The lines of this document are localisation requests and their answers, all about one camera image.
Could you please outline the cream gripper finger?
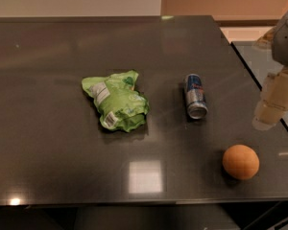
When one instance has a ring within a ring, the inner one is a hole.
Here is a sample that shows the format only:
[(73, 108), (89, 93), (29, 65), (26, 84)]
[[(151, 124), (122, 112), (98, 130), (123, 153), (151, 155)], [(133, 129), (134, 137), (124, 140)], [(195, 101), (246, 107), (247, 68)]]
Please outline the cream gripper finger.
[(260, 92), (252, 125), (257, 130), (274, 127), (288, 111), (288, 68), (276, 74), (267, 89)]

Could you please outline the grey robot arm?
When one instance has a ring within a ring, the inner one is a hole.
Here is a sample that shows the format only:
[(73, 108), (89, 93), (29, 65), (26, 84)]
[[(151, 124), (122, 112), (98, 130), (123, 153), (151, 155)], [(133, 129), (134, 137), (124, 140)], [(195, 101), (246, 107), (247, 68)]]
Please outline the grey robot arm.
[(265, 37), (266, 45), (271, 45), (272, 59), (283, 68), (277, 74), (269, 73), (263, 81), (252, 120), (258, 130), (274, 127), (288, 112), (288, 11)]

